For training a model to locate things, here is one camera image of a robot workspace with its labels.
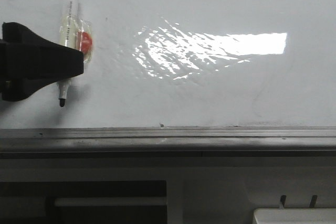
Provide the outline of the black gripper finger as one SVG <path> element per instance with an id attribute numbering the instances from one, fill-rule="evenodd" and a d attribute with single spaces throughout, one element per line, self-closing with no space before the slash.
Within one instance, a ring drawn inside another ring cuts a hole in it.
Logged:
<path id="1" fill-rule="evenodd" d="M 2 24 L 3 79 L 62 79 L 83 72 L 82 52 L 46 40 L 20 23 Z"/>
<path id="2" fill-rule="evenodd" d="M 71 78 L 51 79 L 9 79 L 1 77 L 1 97 L 4 101 L 21 101 L 29 98 L 38 90 L 52 84 L 59 85 L 59 100 L 65 101 Z"/>

